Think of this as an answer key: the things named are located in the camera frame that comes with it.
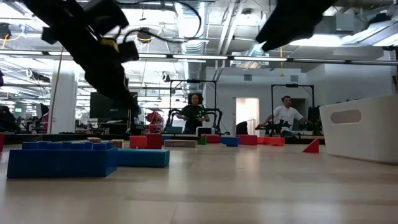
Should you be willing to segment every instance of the white t-shirt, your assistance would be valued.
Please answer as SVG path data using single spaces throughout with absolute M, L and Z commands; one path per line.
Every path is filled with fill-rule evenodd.
M 285 106 L 278 106 L 277 108 L 275 108 L 274 110 L 274 116 L 277 119 L 283 119 L 284 121 L 287 121 L 291 127 L 282 127 L 282 130 L 289 130 L 291 131 L 293 128 L 293 122 L 294 119 L 296 120 L 301 120 L 303 119 L 303 116 L 294 108 L 290 107 L 290 108 L 286 108 Z

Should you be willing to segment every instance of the toy block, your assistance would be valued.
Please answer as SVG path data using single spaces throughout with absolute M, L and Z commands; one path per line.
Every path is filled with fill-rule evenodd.
M 73 142 L 72 144 L 70 144 L 70 149 L 72 150 L 84 150 L 86 149 L 86 143 L 85 142 Z
M 71 149 L 72 148 L 72 142 L 63 142 L 62 143 L 62 149 Z
M 166 147 L 197 147 L 198 141 L 194 140 L 165 140 Z
M 170 151 L 163 149 L 118 149 L 118 166 L 167 167 Z
M 48 142 L 44 149 L 62 149 L 62 142 Z
M 237 134 L 236 137 L 240 138 L 240 144 L 245 146 L 257 146 L 257 136 L 249 134 Z
M 39 141 L 39 149 L 46 149 L 47 148 L 47 143 L 50 143 L 50 141 Z
M 94 143 L 93 144 L 93 149 L 94 150 L 107 150 L 108 149 L 108 144 L 106 144 L 106 143 Z
M 319 153 L 319 139 L 312 141 L 303 152 L 307 153 Z
M 162 149 L 162 134 L 147 134 L 147 149 Z
M 13 149 L 7 178 L 106 177 L 116 170 L 117 162 L 117 149 Z
M 3 134 L 0 134 L 0 153 L 2 153 L 5 141 L 6 141 L 6 136 Z
M 147 136 L 130 136 L 131 149 L 145 149 L 147 147 Z
M 171 136 L 162 136 L 162 145 L 164 145 L 165 140 L 171 140 Z
M 101 143 L 102 141 L 100 138 L 87 138 L 87 140 L 92 143 Z
M 87 149 L 87 150 L 92 150 L 93 149 L 93 143 L 92 142 L 83 142 L 83 144 L 85 145 L 84 149 Z
M 218 134 L 202 134 L 201 137 L 206 136 L 206 143 L 220 143 L 220 136 Z
M 23 142 L 22 149 L 39 149 L 39 143 L 38 142 Z
M 257 137 L 257 144 L 269 144 L 270 137 Z
M 269 144 L 271 146 L 284 146 L 285 145 L 285 138 L 280 137 L 270 137 Z
M 203 136 L 201 139 L 199 139 L 198 145 L 205 146 L 206 144 L 207 144 L 206 136 Z
M 111 140 L 111 142 L 113 143 L 113 147 L 120 149 L 123 148 L 123 143 L 124 143 L 123 139 L 113 139 Z
M 229 147 L 237 147 L 237 146 L 239 146 L 240 138 L 221 137 L 221 142 Z

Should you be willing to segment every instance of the column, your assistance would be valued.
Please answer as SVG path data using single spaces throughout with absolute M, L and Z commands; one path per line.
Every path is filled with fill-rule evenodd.
M 75 62 L 63 60 L 58 75 L 59 65 L 60 61 L 54 60 L 49 106 L 49 127 L 47 129 L 49 134 L 75 132 L 79 69 Z

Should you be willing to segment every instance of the green block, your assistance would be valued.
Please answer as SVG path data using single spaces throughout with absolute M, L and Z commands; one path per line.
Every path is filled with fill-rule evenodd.
M 206 136 L 203 136 L 199 141 L 198 145 L 205 146 L 206 145 Z

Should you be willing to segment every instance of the red triangular block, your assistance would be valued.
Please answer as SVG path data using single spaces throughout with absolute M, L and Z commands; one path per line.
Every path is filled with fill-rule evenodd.
M 303 152 L 319 153 L 319 139 L 316 139 L 309 144 Z

